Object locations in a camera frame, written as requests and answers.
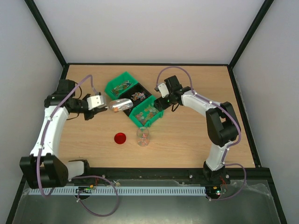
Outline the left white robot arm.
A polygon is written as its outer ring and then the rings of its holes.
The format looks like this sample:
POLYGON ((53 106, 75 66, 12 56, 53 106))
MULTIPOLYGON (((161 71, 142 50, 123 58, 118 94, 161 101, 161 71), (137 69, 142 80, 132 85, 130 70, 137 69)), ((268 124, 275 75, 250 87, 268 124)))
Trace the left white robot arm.
POLYGON ((65 122, 71 113, 84 115, 85 120, 107 110, 106 98, 98 91, 94 95, 75 97, 80 84, 62 79, 57 89, 44 100, 44 120, 39 137, 29 156, 22 157, 20 168, 32 189, 64 187, 69 180, 86 174, 87 160, 63 163, 58 158, 65 122))

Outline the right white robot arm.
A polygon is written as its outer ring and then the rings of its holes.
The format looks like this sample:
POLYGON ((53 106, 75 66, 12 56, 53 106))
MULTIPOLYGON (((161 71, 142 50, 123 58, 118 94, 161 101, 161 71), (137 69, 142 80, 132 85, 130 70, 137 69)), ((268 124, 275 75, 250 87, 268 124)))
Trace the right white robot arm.
POLYGON ((241 136, 241 128, 232 104, 218 103, 200 96, 191 87, 183 87, 176 76, 157 83, 155 90, 161 94, 161 97, 154 101, 154 107, 159 111, 182 105, 206 118, 207 133, 212 144, 203 165, 203 176, 210 183, 218 180, 224 174, 229 148, 233 146, 236 138, 241 136))

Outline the metal candy scoop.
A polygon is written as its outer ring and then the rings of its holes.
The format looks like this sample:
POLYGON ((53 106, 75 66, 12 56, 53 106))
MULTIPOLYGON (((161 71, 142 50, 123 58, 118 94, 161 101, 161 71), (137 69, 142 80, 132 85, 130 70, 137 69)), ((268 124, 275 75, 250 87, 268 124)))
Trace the metal candy scoop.
POLYGON ((133 102, 128 98, 113 100, 109 103, 108 108, 113 112, 120 112, 133 107, 133 102))

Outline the green bin star candies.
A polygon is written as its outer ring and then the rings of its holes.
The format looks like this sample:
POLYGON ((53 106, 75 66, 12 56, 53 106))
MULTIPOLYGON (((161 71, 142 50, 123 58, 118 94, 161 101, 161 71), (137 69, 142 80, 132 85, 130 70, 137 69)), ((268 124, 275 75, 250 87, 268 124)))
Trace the green bin star candies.
POLYGON ((156 120, 163 117, 164 110, 159 111, 154 107, 155 100, 154 96, 150 96, 132 110, 129 118, 137 127, 150 127, 156 120))

